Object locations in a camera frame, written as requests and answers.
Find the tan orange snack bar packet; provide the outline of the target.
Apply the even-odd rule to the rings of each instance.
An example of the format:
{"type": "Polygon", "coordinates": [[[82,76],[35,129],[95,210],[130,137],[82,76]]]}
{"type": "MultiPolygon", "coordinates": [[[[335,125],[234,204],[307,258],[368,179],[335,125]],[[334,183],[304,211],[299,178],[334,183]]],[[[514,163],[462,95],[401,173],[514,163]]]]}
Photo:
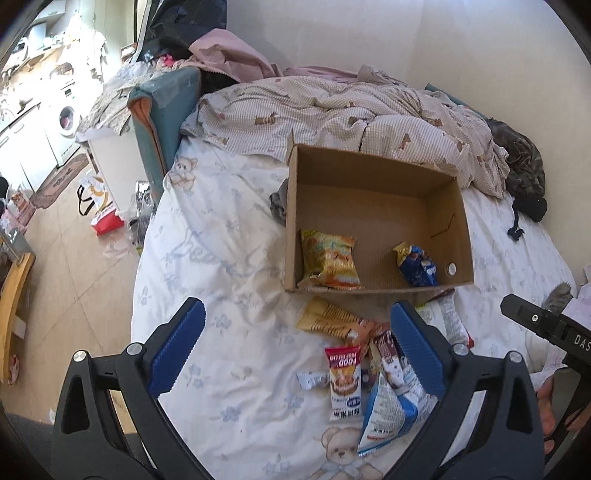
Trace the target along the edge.
{"type": "Polygon", "coordinates": [[[361,356],[370,350],[370,342],[390,329],[385,322],[378,322],[342,309],[320,297],[312,298],[304,308],[297,329],[308,333],[321,333],[335,337],[346,346],[359,346],[361,356]]]}

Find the orange yellow snack bag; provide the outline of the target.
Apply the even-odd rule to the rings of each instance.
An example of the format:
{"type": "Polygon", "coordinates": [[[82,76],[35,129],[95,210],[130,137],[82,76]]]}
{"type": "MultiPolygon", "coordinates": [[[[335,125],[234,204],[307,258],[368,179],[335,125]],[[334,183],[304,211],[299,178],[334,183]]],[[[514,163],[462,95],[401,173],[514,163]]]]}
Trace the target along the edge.
{"type": "Polygon", "coordinates": [[[355,237],[318,230],[301,230],[300,236],[304,274],[297,283],[298,288],[363,289],[353,261],[355,237]]]}

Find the white red snack bag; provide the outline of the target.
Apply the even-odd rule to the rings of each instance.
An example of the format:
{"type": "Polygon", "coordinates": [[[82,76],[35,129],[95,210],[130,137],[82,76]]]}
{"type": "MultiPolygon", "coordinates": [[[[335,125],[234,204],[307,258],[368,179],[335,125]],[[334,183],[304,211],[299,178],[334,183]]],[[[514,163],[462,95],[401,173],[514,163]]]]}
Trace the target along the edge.
{"type": "Polygon", "coordinates": [[[430,326],[436,327],[450,344],[463,344],[469,349],[475,342],[457,312],[455,291],[433,299],[417,308],[419,315],[430,326]]]}

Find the blue yellow bear snack bag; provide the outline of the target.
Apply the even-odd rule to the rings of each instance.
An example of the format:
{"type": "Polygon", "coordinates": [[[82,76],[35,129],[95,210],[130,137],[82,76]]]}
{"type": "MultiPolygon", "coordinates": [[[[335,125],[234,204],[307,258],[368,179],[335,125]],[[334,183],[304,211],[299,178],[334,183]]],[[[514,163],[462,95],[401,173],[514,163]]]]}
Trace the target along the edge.
{"type": "Polygon", "coordinates": [[[417,245],[401,242],[394,248],[399,271],[412,287],[439,285],[437,267],[431,257],[417,245]]]}

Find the white blue snack bag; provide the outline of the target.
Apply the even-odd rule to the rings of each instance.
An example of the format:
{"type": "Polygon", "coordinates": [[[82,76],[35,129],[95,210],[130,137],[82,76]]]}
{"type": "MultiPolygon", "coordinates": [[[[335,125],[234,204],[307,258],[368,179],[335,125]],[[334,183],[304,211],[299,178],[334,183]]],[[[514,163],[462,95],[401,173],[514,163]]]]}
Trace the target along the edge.
{"type": "Polygon", "coordinates": [[[384,372],[378,376],[363,417],[358,454],[367,455],[421,429],[438,403],[428,394],[415,370],[402,359],[403,384],[394,388],[384,372]]]}

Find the small white blue packet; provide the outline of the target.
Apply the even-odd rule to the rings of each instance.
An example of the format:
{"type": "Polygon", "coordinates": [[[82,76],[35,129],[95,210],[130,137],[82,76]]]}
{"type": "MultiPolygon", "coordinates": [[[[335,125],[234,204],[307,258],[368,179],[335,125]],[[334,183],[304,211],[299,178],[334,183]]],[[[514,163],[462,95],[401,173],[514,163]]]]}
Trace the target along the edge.
{"type": "Polygon", "coordinates": [[[329,387],[328,371],[299,371],[295,375],[301,390],[311,391],[329,387]]]}

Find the teal bed headboard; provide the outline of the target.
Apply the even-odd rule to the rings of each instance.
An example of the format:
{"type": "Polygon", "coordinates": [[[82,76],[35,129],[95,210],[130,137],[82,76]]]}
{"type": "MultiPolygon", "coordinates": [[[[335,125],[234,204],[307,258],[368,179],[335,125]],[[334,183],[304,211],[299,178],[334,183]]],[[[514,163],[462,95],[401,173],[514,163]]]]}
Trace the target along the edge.
{"type": "Polygon", "coordinates": [[[200,91],[200,71],[183,67],[134,86],[128,95],[127,108],[155,204],[164,191],[163,179],[174,163],[180,126],[197,107],[200,91]]]}

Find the checkered beige quilt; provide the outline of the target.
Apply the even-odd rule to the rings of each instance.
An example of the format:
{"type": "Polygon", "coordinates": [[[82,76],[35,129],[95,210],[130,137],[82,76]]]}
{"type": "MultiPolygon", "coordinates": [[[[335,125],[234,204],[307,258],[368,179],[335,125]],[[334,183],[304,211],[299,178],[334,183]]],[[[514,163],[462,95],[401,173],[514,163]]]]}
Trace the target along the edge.
{"type": "Polygon", "coordinates": [[[478,114],[374,73],[353,83],[283,76],[231,85],[202,96],[180,131],[280,161],[294,142],[426,165],[497,198],[509,175],[507,151],[478,114]]]}

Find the red white shopping bag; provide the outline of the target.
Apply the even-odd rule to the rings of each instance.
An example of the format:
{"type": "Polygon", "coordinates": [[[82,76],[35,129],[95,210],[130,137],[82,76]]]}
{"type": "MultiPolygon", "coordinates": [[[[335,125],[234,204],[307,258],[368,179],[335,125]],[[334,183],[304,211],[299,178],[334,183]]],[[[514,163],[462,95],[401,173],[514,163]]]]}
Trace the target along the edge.
{"type": "Polygon", "coordinates": [[[97,236],[112,233],[124,226],[105,181],[97,175],[86,175],[76,191],[78,213],[82,217],[93,214],[90,226],[97,236]]]}

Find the pink cloth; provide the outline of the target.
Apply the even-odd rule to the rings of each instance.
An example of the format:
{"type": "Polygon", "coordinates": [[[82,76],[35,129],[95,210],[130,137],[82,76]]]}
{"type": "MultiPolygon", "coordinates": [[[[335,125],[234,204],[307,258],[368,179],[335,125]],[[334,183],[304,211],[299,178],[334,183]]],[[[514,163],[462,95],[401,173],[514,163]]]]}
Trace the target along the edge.
{"type": "Polygon", "coordinates": [[[190,57],[179,61],[180,66],[221,74],[238,83],[284,76],[310,76],[339,83],[358,80],[355,72],[324,66],[295,66],[280,70],[248,43],[223,29],[209,31],[195,40],[188,50],[190,57]]]}

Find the white washing machine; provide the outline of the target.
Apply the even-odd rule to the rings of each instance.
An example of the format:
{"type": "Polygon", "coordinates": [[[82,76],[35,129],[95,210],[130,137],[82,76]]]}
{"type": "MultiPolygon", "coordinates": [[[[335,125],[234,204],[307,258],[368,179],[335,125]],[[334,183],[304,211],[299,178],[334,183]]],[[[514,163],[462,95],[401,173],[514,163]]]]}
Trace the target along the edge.
{"type": "Polygon", "coordinates": [[[81,113],[75,82],[66,81],[50,90],[41,102],[41,111],[49,146],[57,165],[62,166],[79,149],[75,138],[81,113]]]}

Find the black plastic bag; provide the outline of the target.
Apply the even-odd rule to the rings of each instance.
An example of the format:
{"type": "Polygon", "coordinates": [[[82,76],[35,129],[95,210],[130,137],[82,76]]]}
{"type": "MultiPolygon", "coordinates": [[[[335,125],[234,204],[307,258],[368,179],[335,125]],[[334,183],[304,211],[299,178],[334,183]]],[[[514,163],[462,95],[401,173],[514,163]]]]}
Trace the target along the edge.
{"type": "Polygon", "coordinates": [[[226,0],[147,1],[136,59],[149,62],[166,55],[187,59],[195,40],[211,30],[225,29],[226,21],[226,0]]]}

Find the wooden chair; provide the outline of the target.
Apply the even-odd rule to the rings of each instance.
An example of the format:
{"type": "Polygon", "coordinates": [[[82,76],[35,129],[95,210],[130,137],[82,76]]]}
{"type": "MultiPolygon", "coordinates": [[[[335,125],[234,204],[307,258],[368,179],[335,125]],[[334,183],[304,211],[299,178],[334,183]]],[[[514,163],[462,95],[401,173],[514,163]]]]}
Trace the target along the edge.
{"type": "Polygon", "coordinates": [[[17,318],[17,307],[24,285],[35,261],[35,255],[26,252],[19,261],[13,262],[1,287],[1,382],[10,380],[10,359],[13,326],[17,318]]]}

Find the white rice cake packet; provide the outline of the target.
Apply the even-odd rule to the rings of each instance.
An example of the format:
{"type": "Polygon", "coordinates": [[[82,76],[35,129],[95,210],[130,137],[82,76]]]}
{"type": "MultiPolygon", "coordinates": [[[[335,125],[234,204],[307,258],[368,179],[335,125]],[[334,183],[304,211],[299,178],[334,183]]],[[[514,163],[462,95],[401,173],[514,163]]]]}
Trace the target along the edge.
{"type": "Polygon", "coordinates": [[[360,346],[325,348],[329,362],[332,421],[362,415],[361,353],[360,346]]]}

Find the brown white chocolate snack packet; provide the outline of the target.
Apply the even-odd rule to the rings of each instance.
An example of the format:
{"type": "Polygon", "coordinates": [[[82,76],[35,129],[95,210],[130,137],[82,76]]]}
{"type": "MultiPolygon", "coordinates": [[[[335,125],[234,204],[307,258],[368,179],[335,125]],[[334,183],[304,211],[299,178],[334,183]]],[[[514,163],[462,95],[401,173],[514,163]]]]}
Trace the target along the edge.
{"type": "Polygon", "coordinates": [[[393,388],[405,385],[404,368],[391,330],[384,330],[370,343],[370,370],[383,373],[393,388]]]}

